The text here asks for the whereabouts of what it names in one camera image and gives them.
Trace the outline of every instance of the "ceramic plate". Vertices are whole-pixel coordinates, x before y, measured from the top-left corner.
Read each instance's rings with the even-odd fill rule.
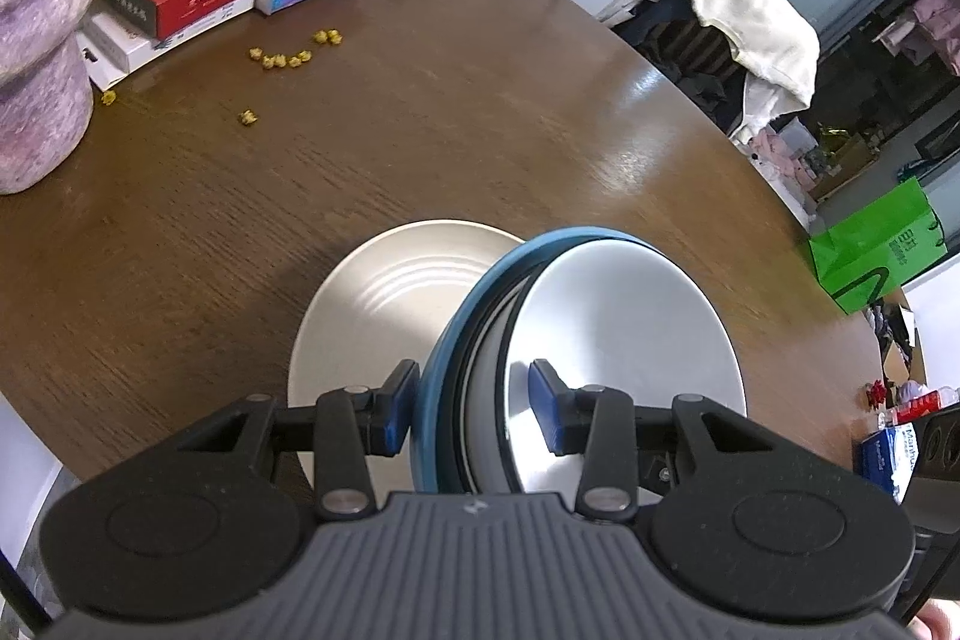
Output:
[[[546,266],[508,326],[504,410],[509,453],[524,491],[560,491],[573,505],[582,456],[553,456],[527,396],[527,368],[546,359],[571,389],[601,384],[638,405],[669,408],[700,393],[747,410],[733,346],[690,277],[649,247],[597,239]]]
[[[424,366],[472,287],[520,244],[506,232],[462,220],[426,220],[380,234],[350,253],[307,308],[290,359],[291,407],[343,386],[378,387],[401,359]],[[313,482],[313,455],[301,453]],[[413,490],[408,447],[371,458],[378,501]]]

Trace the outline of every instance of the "wooden table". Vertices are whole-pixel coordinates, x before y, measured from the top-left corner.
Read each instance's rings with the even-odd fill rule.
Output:
[[[344,44],[299,70],[246,56],[317,28]],[[751,415],[850,460],[858,390],[880,371],[867,323],[819,288],[747,160],[571,1],[304,1],[118,92],[64,165],[0,199],[0,391],[79,477],[237,397],[284,394],[320,281],[423,218],[648,239],[719,311]]]

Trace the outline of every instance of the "green shopping bag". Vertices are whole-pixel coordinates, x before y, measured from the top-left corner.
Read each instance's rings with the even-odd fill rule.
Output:
[[[904,285],[947,253],[917,178],[810,239],[817,279],[845,313]]]

